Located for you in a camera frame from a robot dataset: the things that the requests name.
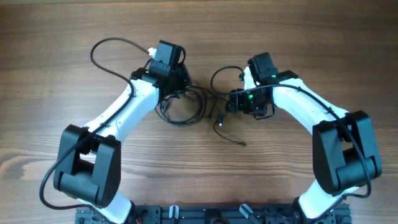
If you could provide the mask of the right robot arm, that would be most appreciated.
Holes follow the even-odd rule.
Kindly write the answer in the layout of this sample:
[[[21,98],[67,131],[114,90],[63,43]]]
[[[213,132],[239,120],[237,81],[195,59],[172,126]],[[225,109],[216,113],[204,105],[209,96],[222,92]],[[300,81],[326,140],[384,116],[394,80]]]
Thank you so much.
[[[265,52],[248,60],[239,76],[243,88],[231,90],[226,110],[256,120],[271,118],[280,108],[312,135],[315,180],[292,204],[291,223],[342,220],[337,207],[348,197],[367,198],[372,180],[382,174],[381,159],[368,114],[349,112],[324,100],[299,76],[278,71]]]

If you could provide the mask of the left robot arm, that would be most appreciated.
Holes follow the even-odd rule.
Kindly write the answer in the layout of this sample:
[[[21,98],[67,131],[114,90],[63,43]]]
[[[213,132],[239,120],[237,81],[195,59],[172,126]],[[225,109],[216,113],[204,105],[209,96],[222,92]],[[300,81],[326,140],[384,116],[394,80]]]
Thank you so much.
[[[146,53],[149,60],[131,73],[111,106],[84,127],[64,129],[57,161],[48,171],[54,189],[108,223],[139,223],[135,204],[119,191],[123,142],[148,112],[190,82],[182,46],[161,40]]]

